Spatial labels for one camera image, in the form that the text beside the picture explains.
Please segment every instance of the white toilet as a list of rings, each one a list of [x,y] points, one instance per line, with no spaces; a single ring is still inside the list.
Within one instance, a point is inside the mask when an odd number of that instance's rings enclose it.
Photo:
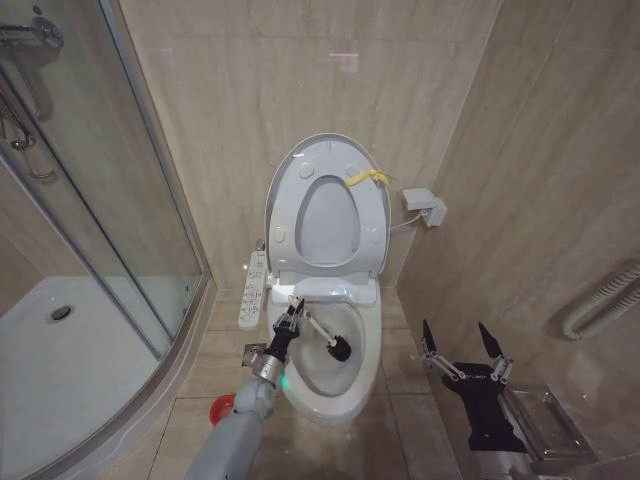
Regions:
[[[315,135],[285,157],[267,197],[270,339],[289,295],[297,295],[352,349],[346,362],[338,362],[308,323],[289,348],[282,389],[301,414],[322,425],[339,425],[360,413],[380,362],[378,275],[389,241],[389,196],[371,178],[353,187],[344,184],[375,168],[354,140]]]

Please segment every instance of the power cord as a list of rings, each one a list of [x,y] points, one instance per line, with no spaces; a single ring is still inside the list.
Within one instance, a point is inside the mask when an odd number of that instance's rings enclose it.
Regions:
[[[413,222],[415,222],[416,220],[419,220],[420,218],[422,218],[422,215],[423,215],[423,214],[422,214],[422,211],[420,211],[420,213],[418,213],[418,214],[417,214],[415,217],[413,217],[411,220],[409,220],[409,221],[407,221],[407,222],[404,222],[404,223],[400,223],[400,224],[398,224],[398,225],[394,225],[393,227],[391,227],[391,228],[389,229],[389,231],[391,232],[391,231],[393,231],[393,230],[395,230],[395,229],[397,229],[397,228],[404,227],[405,225],[409,225],[410,223],[413,223]]]

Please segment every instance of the tile floor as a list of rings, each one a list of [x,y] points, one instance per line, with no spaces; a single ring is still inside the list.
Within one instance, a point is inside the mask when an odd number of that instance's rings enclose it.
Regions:
[[[102,480],[184,478],[211,432],[211,402],[250,378],[249,369],[240,367],[244,344],[266,341],[266,325],[258,332],[238,330],[241,294],[218,292],[198,357],[173,405]],[[346,425],[324,428],[279,396],[251,479],[460,479],[394,289],[383,289],[382,305],[382,361],[363,412]]]

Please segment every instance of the toilet lid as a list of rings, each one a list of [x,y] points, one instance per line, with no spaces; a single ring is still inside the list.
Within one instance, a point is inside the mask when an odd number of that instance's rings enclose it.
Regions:
[[[382,271],[388,193],[370,178],[344,184],[375,168],[360,144],[338,134],[315,135],[289,152],[273,178],[265,212],[267,258],[275,277],[349,276],[358,283]]]

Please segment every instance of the toilet brush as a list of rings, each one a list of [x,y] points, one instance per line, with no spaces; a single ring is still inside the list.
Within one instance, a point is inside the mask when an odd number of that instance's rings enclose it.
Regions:
[[[329,352],[329,355],[331,355],[339,362],[346,362],[351,356],[351,346],[349,345],[349,342],[347,342],[344,337],[341,337],[340,335],[336,335],[332,338],[331,335],[329,335],[329,333],[324,328],[322,328],[317,320],[311,316],[309,311],[304,308],[304,298],[298,304],[298,308],[300,308],[301,306],[304,309],[304,318],[309,320],[309,323],[313,325],[313,327],[318,332],[320,332],[320,335],[322,335],[327,340],[327,342],[329,342],[329,344],[327,345],[327,351]]]

